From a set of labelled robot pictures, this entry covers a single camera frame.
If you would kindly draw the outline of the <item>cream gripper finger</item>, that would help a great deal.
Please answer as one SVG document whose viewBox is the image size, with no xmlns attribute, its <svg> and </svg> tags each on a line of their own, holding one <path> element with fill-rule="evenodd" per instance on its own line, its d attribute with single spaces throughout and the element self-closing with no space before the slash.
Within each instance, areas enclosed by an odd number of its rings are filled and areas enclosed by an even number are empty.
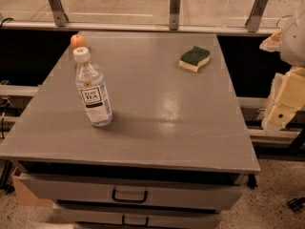
<svg viewBox="0 0 305 229">
<path fill-rule="evenodd" d="M 305 106 L 305 68 L 291 67 L 285 74 L 276 73 L 272 81 L 261 126 L 279 131 Z"/>
<path fill-rule="evenodd" d="M 265 52 L 279 52 L 282 29 L 278 29 L 275 33 L 263 40 L 259 48 Z"/>
</svg>

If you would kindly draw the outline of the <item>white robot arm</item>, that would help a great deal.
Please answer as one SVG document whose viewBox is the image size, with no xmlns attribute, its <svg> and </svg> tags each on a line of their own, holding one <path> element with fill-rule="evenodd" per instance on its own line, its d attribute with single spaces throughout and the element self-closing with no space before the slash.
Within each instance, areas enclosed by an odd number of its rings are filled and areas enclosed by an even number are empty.
<svg viewBox="0 0 305 229">
<path fill-rule="evenodd" d="M 292 66 L 274 76 L 261 123 L 264 130 L 279 131 L 305 106 L 305 4 L 259 48 L 279 52 L 280 59 Z"/>
</svg>

